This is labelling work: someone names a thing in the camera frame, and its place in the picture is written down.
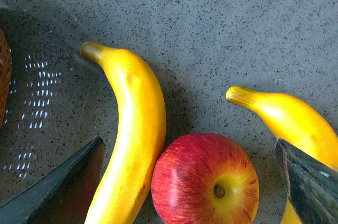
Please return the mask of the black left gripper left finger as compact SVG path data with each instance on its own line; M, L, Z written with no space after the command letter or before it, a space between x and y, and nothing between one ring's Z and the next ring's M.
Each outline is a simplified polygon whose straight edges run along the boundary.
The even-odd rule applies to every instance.
M105 144L95 137L1 206L1 223L84 223L98 187Z

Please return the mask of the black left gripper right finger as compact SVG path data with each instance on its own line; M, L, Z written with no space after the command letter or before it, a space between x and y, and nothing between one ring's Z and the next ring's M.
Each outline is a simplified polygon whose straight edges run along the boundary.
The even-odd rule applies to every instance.
M337 223L337 171L278 138L275 158L301 223Z

